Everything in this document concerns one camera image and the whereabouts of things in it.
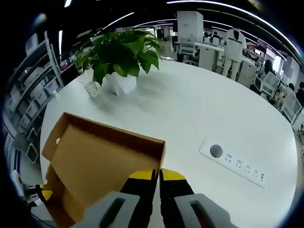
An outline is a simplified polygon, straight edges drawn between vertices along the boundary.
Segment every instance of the white flower pot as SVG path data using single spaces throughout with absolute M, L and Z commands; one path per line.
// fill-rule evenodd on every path
M 131 75 L 122 77 L 118 73 L 113 72 L 111 75 L 106 75 L 105 79 L 109 89 L 116 95 L 126 94 L 136 87 L 136 77 Z
M 85 85 L 85 90 L 90 95 L 91 98 L 96 98 L 99 95 L 99 91 L 96 85 L 96 82 L 89 82 Z

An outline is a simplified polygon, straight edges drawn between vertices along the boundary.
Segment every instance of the embedded power socket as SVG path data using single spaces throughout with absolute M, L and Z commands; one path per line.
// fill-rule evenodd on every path
M 240 153 L 234 153 L 231 148 L 224 146 L 215 139 L 205 138 L 199 152 L 223 167 L 233 171 L 237 175 L 257 184 L 266 187 L 266 173 L 241 158 Z

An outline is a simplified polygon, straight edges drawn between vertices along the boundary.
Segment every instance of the round table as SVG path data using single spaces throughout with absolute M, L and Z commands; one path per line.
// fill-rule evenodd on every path
M 111 94 L 104 83 L 98 103 L 84 89 L 92 70 L 76 78 L 48 103 L 41 151 L 63 112 L 162 139 L 162 167 L 184 175 L 195 193 L 203 193 L 230 214 L 232 224 L 277 226 L 290 209 L 297 179 L 290 123 L 263 98 L 221 75 L 167 60 L 160 61 L 159 68 L 152 67 L 148 75 L 141 71 L 137 87 L 126 95 Z M 266 188 L 200 154 L 206 137 L 220 140 L 263 168 Z M 49 162 L 42 155 L 40 161 L 44 178 Z

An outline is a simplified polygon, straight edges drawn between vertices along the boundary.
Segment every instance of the white shelving unit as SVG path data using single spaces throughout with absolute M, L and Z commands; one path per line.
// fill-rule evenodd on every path
M 6 132 L 7 129 L 8 132 L 14 132 L 6 133 L 7 145 L 11 144 L 17 133 L 29 134 L 39 115 L 54 97 L 52 88 L 49 88 L 51 82 L 55 84 L 54 90 L 57 92 L 64 86 L 53 46 L 45 31 L 43 42 L 21 62 L 6 84 L 3 109 L 6 121 L 3 122 L 5 128 L 2 131 Z M 41 93 L 44 98 L 38 102 Z M 26 127 L 20 124 L 22 118 L 29 120 Z

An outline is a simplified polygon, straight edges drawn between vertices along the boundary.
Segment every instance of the potted plant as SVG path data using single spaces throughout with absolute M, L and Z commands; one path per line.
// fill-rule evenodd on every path
M 93 81 L 102 85 L 104 77 L 110 90 L 119 95 L 136 87 L 140 67 L 149 73 L 151 65 L 158 67 L 161 46 L 150 32 L 127 31 L 106 33 L 91 39 L 93 48 L 76 53 L 76 66 L 85 71 L 91 66 Z

